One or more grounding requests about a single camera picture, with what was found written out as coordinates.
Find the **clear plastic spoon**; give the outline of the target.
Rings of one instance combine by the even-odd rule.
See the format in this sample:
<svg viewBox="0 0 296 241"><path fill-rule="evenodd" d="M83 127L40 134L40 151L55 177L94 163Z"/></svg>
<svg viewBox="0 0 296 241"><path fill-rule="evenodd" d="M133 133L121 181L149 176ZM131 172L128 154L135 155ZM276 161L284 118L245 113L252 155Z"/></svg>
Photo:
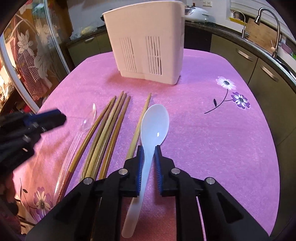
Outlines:
<svg viewBox="0 0 296 241"><path fill-rule="evenodd" d="M68 168L70 167L70 163L72 161L72 159L74 158L74 154L78 148L78 144L81 141L82 136L88 131L90 130L90 128L92 127L94 121L95 121L95 117L96 117L96 104L93 103L91 108L88 108L88 113L86 115L86 117L84 118L84 120L81 123L81 126L78 130L78 132L76 133L74 140L72 141L72 144L70 145L70 148L67 152L67 155L64 159L62 168L60 170L59 176L58 176L58 180L57 180L57 184L55 187L55 192L54 192L54 198L53 201L56 204L58 201L58 196L59 193L62 189L62 185L63 185L63 181L65 179L66 173L68 171Z"/></svg>

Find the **pink floral tablecloth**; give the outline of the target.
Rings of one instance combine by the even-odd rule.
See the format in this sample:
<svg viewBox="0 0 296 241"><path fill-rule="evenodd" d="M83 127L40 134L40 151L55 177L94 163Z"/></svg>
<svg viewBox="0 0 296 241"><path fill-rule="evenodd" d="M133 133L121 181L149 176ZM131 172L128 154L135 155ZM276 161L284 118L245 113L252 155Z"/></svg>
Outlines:
<svg viewBox="0 0 296 241"><path fill-rule="evenodd" d="M247 84L224 58L195 50L184 51L176 85L122 77L111 52L87 58L58 85L41 111L57 108L67 121L44 133L34 157L14 173L16 195L32 221L39 221L54 206L60 169L91 106L101 112L121 92L131 100L109 172L123 166L149 98L151 104L162 104L170 117L163 155L192 177L215 178L271 233L280 175L266 119Z"/></svg>

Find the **bamboo chopstick separate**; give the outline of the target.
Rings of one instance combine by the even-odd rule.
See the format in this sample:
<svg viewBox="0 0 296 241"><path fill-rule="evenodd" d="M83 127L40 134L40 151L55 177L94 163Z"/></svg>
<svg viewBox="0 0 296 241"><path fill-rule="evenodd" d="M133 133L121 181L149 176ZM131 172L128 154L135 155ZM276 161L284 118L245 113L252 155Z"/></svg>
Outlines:
<svg viewBox="0 0 296 241"><path fill-rule="evenodd" d="M127 155L126 155L126 159L130 159L133 157L133 154L135 152L135 149L137 147L137 142L138 142L138 139L139 139L139 136L140 136L140 126L142 124L142 119L144 117L144 114L145 112L147 111L148 107L149 107L149 102L151 100L151 93L148 95L146 101L145 101L145 104L144 104L144 107L142 109L142 112L140 114L140 117L139 117L139 120L138 120L138 124L137 124L137 127L135 129L135 132L134 132L134 135L133 135L133 138L132 138L132 142L130 143L130 146L129 146L129 149L128 149L128 152L127 152Z"/></svg>

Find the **white plastic spoon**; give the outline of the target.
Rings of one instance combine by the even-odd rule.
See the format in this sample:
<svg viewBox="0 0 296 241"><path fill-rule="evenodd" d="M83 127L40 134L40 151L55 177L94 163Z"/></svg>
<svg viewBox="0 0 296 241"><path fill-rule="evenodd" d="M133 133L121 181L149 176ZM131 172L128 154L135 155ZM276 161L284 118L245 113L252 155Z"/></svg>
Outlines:
<svg viewBox="0 0 296 241"><path fill-rule="evenodd" d="M140 211L144 201L145 189L147 186L149 172L152 165L154 150L165 140L170 125L170 118L167 109L161 104L154 104L144 114L140 127L140 139L144 149L144 165L142 169L142 180L139 196L133 198L123 224L121 235L123 238L133 236Z"/></svg>

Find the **wooden cutting board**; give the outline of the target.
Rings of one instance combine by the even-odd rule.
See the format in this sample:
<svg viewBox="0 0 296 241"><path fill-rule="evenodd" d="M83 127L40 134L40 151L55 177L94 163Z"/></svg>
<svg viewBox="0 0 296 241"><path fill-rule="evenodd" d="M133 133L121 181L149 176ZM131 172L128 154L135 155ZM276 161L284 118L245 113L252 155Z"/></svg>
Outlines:
<svg viewBox="0 0 296 241"><path fill-rule="evenodd" d="M275 49L277 39L277 24L268 25L265 22L260 22L257 25L254 19L249 18L246 24L246 33L249 34L248 40L259 45L261 48L270 54Z"/></svg>

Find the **white rice cooker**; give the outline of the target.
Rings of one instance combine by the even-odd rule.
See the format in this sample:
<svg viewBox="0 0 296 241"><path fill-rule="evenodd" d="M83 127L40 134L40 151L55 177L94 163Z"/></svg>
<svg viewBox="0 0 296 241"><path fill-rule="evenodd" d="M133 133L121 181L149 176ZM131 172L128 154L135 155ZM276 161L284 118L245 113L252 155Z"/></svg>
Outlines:
<svg viewBox="0 0 296 241"><path fill-rule="evenodd" d="M188 6L185 8L185 20L190 22L201 22L204 23L208 21L209 13L196 6Z"/></svg>

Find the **white plastic utensil holder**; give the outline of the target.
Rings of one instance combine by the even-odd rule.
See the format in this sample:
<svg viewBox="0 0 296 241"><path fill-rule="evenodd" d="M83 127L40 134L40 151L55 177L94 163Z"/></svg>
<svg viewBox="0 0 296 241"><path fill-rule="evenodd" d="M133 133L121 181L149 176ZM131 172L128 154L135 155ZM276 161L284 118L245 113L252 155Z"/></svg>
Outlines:
<svg viewBox="0 0 296 241"><path fill-rule="evenodd" d="M121 76L177 83L183 65L185 7L181 1L148 1L103 13Z"/></svg>

